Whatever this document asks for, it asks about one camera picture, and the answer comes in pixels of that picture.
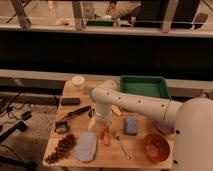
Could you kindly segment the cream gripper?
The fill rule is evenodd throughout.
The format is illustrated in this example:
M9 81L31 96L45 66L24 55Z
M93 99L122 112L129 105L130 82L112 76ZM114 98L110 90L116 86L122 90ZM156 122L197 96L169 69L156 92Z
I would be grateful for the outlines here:
M92 117L88 124L88 131L91 131L94 127L96 121L103 122L103 140L107 140L109 138L109 123L105 123L111 120L112 114L102 115L98 112L95 113L95 117Z

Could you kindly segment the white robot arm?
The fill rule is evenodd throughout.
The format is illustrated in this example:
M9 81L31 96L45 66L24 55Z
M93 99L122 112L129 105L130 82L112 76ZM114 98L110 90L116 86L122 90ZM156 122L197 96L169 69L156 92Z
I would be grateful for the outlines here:
M139 113L174 128L173 171L213 171L213 100L192 98L183 103L122 93L107 80L88 92L97 116L108 117L111 106Z

